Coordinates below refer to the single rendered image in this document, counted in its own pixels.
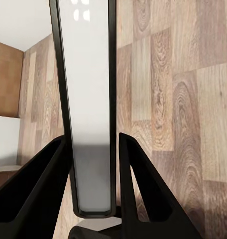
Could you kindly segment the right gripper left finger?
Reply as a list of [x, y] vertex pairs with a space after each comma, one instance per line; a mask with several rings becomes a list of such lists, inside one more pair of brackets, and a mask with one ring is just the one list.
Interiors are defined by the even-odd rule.
[[61, 135], [0, 186], [0, 239], [53, 239], [68, 176]]

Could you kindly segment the hardback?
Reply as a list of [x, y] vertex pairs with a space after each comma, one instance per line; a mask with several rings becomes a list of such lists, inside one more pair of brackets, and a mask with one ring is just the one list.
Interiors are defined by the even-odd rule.
[[49, 0], [73, 213], [116, 213], [116, 0]]

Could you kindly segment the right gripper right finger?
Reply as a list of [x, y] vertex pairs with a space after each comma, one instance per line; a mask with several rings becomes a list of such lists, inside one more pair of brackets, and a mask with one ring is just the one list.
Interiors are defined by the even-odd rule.
[[[119, 133], [122, 239], [203, 239], [138, 141]], [[150, 222], [138, 219], [132, 166]]]

